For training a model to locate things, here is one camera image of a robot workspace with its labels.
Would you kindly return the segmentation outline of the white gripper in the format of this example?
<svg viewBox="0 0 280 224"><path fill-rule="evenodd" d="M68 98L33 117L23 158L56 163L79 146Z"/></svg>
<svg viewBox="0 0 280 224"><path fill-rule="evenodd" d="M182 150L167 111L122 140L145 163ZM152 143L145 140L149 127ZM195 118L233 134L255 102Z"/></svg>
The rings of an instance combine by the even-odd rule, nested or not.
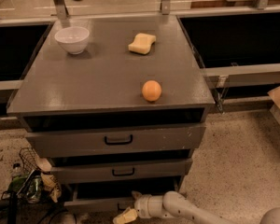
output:
<svg viewBox="0 0 280 224"><path fill-rule="evenodd" d="M132 196L136 200L134 209L128 207L121 214L113 218L113 224L128 224L140 218L174 218L163 206L163 197L152 196L150 194L142 195L139 191L132 191Z"/></svg>

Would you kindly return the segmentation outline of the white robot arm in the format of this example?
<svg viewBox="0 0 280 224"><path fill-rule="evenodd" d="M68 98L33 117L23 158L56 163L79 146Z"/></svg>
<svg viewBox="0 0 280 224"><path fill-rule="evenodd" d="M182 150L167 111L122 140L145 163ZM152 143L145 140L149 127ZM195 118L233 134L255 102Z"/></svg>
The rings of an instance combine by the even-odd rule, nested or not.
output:
<svg viewBox="0 0 280 224"><path fill-rule="evenodd" d="M128 224L140 218L184 218L194 224L236 224L224 217L197 207L186 197L176 191L168 191L164 195L141 194L133 191L135 199L133 208L126 208L113 218L114 224ZM259 224L280 224L280 207L267 211Z"/></svg>

